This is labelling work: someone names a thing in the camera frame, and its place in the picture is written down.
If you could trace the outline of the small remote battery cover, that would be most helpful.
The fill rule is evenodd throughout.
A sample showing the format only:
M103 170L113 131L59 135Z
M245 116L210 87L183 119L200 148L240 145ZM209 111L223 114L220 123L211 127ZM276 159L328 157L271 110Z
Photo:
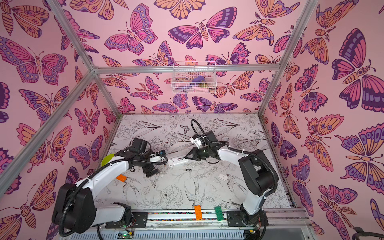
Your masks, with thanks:
M228 175L225 175L225 174L219 174L219 179L220 180L223 180L223 181L227 181L228 180Z

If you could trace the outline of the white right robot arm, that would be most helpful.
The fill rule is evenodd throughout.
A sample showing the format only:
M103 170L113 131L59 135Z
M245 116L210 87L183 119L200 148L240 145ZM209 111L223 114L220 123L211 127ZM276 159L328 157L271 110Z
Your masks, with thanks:
M247 196L240 206L240 216L246 226L260 226L262 232L259 239L265 235L268 217L263 209L264 203L278 187L279 176L262 150L253 152L235 149L227 141L217 140L215 134L205 132L200 123L192 119L191 127L194 135L191 142L195 147L185 155L189 160L207 160L213 158L226 161L240 167L245 184L248 188Z

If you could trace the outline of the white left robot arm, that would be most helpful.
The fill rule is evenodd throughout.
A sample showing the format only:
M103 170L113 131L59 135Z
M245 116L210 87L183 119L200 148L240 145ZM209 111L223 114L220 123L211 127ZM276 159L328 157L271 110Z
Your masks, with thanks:
M165 150L154 152L149 142L135 138L130 146L115 153L108 163L87 178L61 186L52 215L59 235L82 234L91 227L99 228L109 222L129 226L134 218L129 205L115 202L97 208L96 197L118 176L136 166L153 167L167 162Z

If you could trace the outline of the small white remote control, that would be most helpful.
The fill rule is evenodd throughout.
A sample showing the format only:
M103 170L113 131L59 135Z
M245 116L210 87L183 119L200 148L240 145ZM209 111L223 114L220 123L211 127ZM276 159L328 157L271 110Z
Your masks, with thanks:
M181 164L185 164L188 162L189 162L189 160L185 159L185 158L172 158L172 159L168 160L168 167L172 168L172 167L175 167L175 166L178 166Z

